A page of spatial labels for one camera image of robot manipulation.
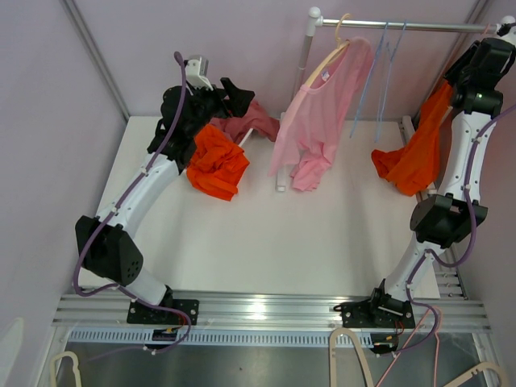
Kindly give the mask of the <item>dusty rose t shirt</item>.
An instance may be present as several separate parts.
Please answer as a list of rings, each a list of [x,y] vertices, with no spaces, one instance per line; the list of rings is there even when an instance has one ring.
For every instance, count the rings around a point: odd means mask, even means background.
[[[248,112],[242,118],[213,118],[210,124],[221,130],[225,136],[230,138],[235,144],[240,142],[250,128],[253,128],[258,135],[275,142],[280,129],[279,120],[270,117],[265,108],[263,108],[257,100],[252,101]]]

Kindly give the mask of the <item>orange t shirt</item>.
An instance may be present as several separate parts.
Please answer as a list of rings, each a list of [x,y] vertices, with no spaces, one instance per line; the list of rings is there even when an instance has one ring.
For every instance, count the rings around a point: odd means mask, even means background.
[[[414,196],[439,175],[439,128],[452,95],[453,88],[445,81],[423,103],[418,129],[405,147],[391,152],[372,151],[378,176],[392,183],[401,194]]]
[[[194,141],[197,148],[186,169],[190,184],[204,194],[230,202],[250,165],[243,149],[211,124],[204,126]]]

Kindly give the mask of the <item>blue wire hanger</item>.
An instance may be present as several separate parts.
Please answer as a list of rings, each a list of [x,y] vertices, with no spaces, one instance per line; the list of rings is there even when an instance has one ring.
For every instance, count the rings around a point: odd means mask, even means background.
[[[390,38],[387,38],[384,48],[384,57],[382,61],[381,74],[381,93],[377,106],[377,119],[374,142],[378,142],[381,137],[382,126],[384,121],[385,108],[387,104],[387,97],[389,92],[390,78],[392,74],[393,62],[397,55],[398,47],[401,43],[402,37],[406,32],[407,20],[402,24],[401,32],[399,33],[396,43],[393,44]]]
[[[372,76],[373,76],[375,68],[377,66],[377,62],[378,62],[378,60],[380,58],[380,54],[381,54],[382,48],[384,46],[384,41],[385,41],[385,36],[386,36],[387,30],[388,30],[388,26],[389,26],[389,22],[386,22],[385,26],[384,26],[384,29],[383,29],[383,32],[382,32],[382,35],[381,35],[381,38],[380,38],[379,43],[377,45],[376,51],[374,53],[374,57],[372,59],[372,63],[370,65],[370,68],[369,68],[369,71],[368,71],[368,75],[367,75],[367,77],[365,79],[364,88],[363,88],[362,94],[360,96],[360,102],[359,102],[359,105],[358,105],[357,110],[356,110],[356,116],[355,116],[355,118],[353,120],[352,129],[350,131],[350,138],[352,138],[353,135],[355,134],[357,124],[358,124],[358,122],[361,119],[362,110],[363,110],[364,104],[365,104],[365,102],[367,100],[367,94],[368,94],[370,82],[372,80]]]

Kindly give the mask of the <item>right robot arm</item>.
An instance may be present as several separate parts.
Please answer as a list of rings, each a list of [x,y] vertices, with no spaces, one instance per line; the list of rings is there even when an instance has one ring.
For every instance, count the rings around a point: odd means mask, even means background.
[[[418,129],[397,151],[372,152],[380,177],[412,196],[436,183],[410,219],[413,236],[400,263],[373,290],[367,316],[382,327],[406,316],[422,275],[454,243],[476,240],[488,210],[480,204],[481,168],[489,137],[503,115],[497,83],[515,62],[508,35],[472,43],[423,104]]]

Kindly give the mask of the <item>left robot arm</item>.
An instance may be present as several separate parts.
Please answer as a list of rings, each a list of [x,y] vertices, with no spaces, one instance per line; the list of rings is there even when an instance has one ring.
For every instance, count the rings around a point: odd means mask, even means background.
[[[125,190],[95,216],[81,216],[75,232],[79,259],[73,287],[82,297],[93,296],[79,285],[86,270],[107,279],[116,288],[142,302],[145,314],[155,323],[173,316],[173,303],[165,298],[169,288],[144,268],[144,258],[134,237],[147,212],[162,192],[186,169],[194,155],[195,136],[213,118],[244,116],[251,90],[240,89],[224,77],[221,87],[183,81],[165,90],[151,143],[139,171]]]

